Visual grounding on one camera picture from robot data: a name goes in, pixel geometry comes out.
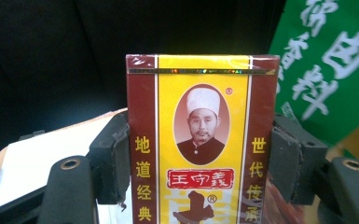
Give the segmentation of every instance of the elderly man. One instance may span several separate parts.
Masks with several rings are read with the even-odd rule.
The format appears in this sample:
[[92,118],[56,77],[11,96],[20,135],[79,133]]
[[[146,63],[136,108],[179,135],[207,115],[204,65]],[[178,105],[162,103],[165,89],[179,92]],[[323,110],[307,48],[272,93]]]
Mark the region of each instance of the elderly man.
[[197,88],[188,94],[186,105],[192,138],[177,146],[191,163],[208,164],[220,155],[225,146],[214,138],[220,124],[219,94],[211,89]]

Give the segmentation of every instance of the green banner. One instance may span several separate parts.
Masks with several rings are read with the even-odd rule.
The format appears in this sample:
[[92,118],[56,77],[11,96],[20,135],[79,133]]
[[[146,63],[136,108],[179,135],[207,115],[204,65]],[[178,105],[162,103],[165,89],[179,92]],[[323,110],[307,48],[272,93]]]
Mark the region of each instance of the green banner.
[[359,0],[287,0],[276,112],[329,145],[359,126]]

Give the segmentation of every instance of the red and yellow box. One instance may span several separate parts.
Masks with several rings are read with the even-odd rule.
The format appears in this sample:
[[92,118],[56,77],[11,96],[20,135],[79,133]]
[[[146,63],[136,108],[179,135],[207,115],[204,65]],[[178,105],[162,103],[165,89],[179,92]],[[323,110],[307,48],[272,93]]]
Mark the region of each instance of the red and yellow box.
[[133,222],[259,222],[279,58],[126,62]]

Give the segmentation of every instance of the black background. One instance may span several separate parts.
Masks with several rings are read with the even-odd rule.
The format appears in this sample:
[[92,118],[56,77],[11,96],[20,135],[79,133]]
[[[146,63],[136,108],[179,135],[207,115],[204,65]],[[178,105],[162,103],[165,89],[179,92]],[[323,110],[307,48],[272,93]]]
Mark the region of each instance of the black background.
[[126,54],[268,53],[284,2],[0,0],[0,150],[126,107]]

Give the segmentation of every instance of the red logo label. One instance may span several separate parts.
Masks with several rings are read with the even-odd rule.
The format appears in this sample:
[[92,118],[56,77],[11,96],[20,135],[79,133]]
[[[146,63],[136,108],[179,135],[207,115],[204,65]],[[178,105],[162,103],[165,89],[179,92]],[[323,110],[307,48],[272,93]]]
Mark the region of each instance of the red logo label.
[[169,170],[170,189],[231,189],[234,182],[232,169]]

